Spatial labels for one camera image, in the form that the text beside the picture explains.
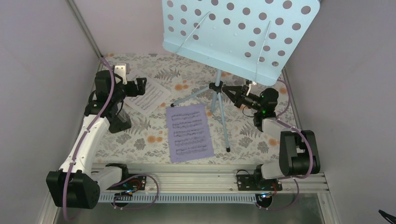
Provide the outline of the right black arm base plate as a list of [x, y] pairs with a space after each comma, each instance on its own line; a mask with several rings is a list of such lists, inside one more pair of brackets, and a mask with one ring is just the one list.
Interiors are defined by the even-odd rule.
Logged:
[[239, 191], [282, 191], [282, 184], [277, 179], [263, 179], [262, 177], [248, 174], [237, 174], [237, 187]]

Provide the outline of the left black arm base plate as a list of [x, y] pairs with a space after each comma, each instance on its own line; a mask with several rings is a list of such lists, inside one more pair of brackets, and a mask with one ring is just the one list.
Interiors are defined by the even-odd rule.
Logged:
[[135, 174], [130, 174], [127, 176], [127, 181], [119, 184], [117, 186], [111, 186], [107, 190], [114, 191], [116, 196], [132, 196], [134, 193], [140, 193], [145, 190], [147, 177], [146, 176], [138, 176], [134, 178], [130, 178]]

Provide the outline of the light blue music stand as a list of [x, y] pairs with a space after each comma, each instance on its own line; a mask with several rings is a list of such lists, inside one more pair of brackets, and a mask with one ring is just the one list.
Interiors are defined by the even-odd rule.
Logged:
[[164, 0], [165, 50], [265, 86], [320, 10], [318, 0]]

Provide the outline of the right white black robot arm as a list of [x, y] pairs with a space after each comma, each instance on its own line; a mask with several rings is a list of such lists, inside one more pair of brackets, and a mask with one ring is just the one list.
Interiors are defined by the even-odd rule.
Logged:
[[260, 95], [250, 93], [247, 85], [225, 86], [222, 90], [234, 106], [244, 105], [255, 110], [254, 126], [280, 142], [278, 160], [261, 165], [258, 169], [260, 173], [253, 177], [257, 189], [266, 189], [271, 184], [271, 179], [304, 179], [320, 172], [315, 133], [299, 130], [278, 118], [275, 112], [279, 98], [277, 90], [267, 88]]

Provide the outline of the white sheet music paper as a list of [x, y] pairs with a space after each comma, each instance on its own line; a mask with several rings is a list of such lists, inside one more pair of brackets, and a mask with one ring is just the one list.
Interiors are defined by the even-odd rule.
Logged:
[[126, 75], [128, 81], [136, 81], [136, 78], [146, 78], [146, 91], [137, 97], [126, 97], [125, 103], [132, 109], [148, 117], [171, 95], [171, 92], [159, 84], [155, 79], [145, 75], [141, 71], [130, 71]]

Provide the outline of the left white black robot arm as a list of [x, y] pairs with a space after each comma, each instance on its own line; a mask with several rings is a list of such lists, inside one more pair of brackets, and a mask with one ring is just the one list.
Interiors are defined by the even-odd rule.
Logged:
[[107, 164], [104, 170], [92, 172], [94, 156], [106, 132], [119, 133], [132, 127], [130, 116], [123, 110], [126, 97], [142, 96], [147, 78], [128, 81], [116, 71], [103, 70], [95, 75], [95, 90], [85, 107], [83, 125], [76, 142], [59, 170], [50, 171], [46, 183], [57, 207], [93, 209], [100, 193], [130, 183], [127, 166]]

